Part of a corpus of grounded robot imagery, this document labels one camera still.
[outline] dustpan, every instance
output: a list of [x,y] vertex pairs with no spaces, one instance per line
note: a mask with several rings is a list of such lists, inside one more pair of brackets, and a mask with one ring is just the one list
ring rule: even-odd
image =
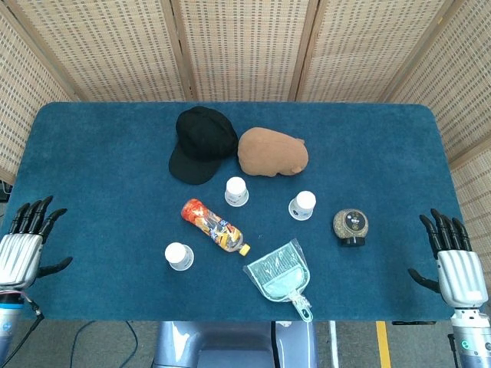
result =
[[291,301],[306,322],[312,321],[310,303],[302,295],[310,272],[297,239],[248,264],[244,271],[270,301]]

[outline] yellow floor stripe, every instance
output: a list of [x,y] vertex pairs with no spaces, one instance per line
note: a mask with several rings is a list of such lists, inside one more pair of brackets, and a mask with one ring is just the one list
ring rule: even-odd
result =
[[389,342],[387,340],[387,328],[385,322],[378,320],[377,323],[378,351],[381,355],[381,368],[390,368]]

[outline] blue tablecloth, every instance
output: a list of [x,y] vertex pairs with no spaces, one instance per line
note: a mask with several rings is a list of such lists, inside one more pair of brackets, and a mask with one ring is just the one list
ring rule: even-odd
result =
[[[43,252],[44,265],[71,255],[65,271],[29,290],[50,318],[98,320],[294,320],[290,303],[267,301],[242,267],[297,238],[311,271],[304,295],[316,320],[439,320],[451,310],[407,273],[436,268],[418,215],[432,207],[459,216],[433,114],[423,106],[368,103],[203,103],[239,135],[267,127],[305,140],[310,161],[297,176],[252,177],[236,159],[206,184],[167,169],[178,115],[196,103],[50,103],[39,112],[3,230],[17,207],[53,195],[66,207]],[[230,176],[249,202],[225,203]],[[288,203],[317,196],[314,215],[295,221]],[[227,253],[180,217],[190,198],[242,230],[252,250]],[[334,214],[357,208],[370,222],[361,248],[342,248]],[[188,244],[191,269],[170,269],[163,250]]]

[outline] yellow bottle cap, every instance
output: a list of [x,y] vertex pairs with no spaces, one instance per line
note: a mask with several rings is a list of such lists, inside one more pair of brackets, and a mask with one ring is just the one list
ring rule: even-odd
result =
[[240,248],[239,253],[240,255],[247,255],[249,251],[251,250],[251,247],[249,247],[247,244],[244,244],[242,248]]

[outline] brown plush toy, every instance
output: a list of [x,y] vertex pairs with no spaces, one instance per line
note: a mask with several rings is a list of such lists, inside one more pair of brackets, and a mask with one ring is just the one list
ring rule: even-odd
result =
[[249,175],[294,175],[308,163],[304,140],[258,127],[240,137],[238,155],[242,171]]

